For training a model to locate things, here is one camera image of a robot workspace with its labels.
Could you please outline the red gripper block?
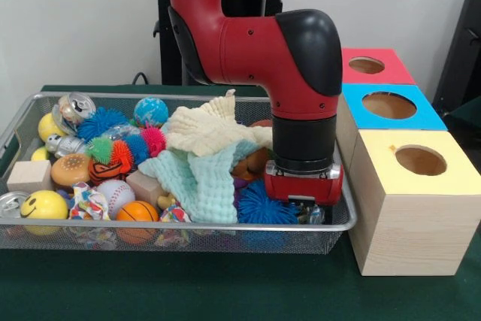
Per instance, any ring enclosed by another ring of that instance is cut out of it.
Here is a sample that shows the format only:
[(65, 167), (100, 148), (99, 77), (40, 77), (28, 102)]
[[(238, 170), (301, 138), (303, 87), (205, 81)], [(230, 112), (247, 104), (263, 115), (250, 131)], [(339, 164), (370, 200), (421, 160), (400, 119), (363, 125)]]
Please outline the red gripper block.
[[(307, 202), (317, 205), (336, 205), (342, 195), (343, 166), (333, 164), (326, 171), (313, 174), (292, 174), (269, 160), (265, 167), (266, 193), (284, 202)], [(333, 206), (324, 206), (324, 223), (333, 223)]]

